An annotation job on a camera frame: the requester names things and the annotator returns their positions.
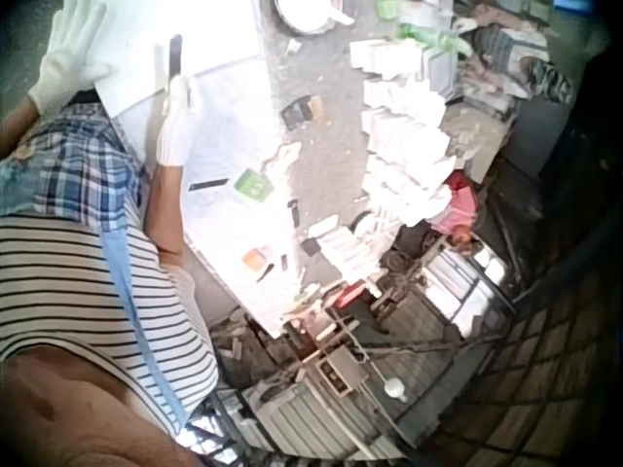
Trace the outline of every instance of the white paper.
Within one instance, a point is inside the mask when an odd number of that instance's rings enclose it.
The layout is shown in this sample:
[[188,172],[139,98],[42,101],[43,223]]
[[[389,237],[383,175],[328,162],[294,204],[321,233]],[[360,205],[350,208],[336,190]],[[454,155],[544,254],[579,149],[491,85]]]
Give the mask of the white paper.
[[168,83],[168,43],[181,34],[182,72],[197,74],[260,54],[252,0],[106,0],[90,60],[113,67],[96,84],[111,117]]

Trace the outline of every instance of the white glove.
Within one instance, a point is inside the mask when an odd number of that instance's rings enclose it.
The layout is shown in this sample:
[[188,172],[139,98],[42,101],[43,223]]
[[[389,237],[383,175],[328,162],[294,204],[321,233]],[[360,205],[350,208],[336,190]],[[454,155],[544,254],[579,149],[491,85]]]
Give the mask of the white glove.
[[165,121],[158,136],[156,160],[160,165],[182,166],[202,120],[202,95],[195,77],[176,76],[168,86]]
[[95,81],[110,74],[106,63],[86,63],[105,14],[106,5],[92,0],[65,0],[55,13],[39,81],[28,92],[39,114],[60,110],[76,92],[91,90]]

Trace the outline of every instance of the person in pink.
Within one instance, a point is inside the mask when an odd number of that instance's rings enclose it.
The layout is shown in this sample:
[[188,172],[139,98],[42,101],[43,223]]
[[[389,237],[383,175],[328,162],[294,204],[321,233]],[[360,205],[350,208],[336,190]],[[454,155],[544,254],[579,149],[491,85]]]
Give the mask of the person in pink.
[[452,199],[443,211],[428,222],[432,229],[450,238],[458,253],[471,256],[479,246],[472,232],[478,210],[476,194],[471,182],[460,170],[451,173],[444,183],[452,190]]

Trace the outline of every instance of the striped shirt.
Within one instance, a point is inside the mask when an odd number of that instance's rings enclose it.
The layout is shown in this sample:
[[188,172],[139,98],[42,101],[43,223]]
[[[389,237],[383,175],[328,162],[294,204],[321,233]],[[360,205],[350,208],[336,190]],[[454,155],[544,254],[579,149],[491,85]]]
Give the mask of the striped shirt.
[[[161,266],[128,202],[132,289],[149,345],[186,413],[215,387],[218,369],[181,268]],[[102,255],[99,235],[71,221],[20,214],[0,218],[0,363],[52,345],[116,377],[171,436],[178,425],[152,379]]]

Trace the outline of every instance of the table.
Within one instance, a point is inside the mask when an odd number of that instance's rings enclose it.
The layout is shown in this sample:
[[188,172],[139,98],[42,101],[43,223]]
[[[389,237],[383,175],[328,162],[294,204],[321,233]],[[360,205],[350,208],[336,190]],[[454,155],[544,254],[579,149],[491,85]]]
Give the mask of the table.
[[[278,18],[273,2],[254,1],[263,56],[199,75],[209,112],[185,168],[182,211],[191,248],[276,337],[279,317],[302,287],[340,278],[322,255],[308,257],[299,243],[318,221],[337,214],[341,225],[349,225],[366,207],[365,201],[355,202],[362,196],[368,158],[360,122],[365,75],[349,66],[348,44],[391,36],[395,25],[377,19],[374,2],[345,2],[345,13],[356,19],[353,26],[336,25],[323,35],[297,37],[303,46],[287,54],[295,34]],[[287,132],[279,112],[306,94],[320,96],[323,117]],[[154,166],[146,155],[155,154],[164,97],[160,92],[115,119],[130,150],[148,167]],[[279,145],[293,141],[302,142],[300,158],[288,179],[276,181],[275,192],[265,202],[234,192],[233,184],[246,168],[259,169]],[[193,183],[222,178],[230,179],[225,187],[188,192]],[[293,198],[301,214],[296,230],[286,206]],[[291,261],[287,271],[277,262],[257,283],[240,258],[250,248],[267,244]]]

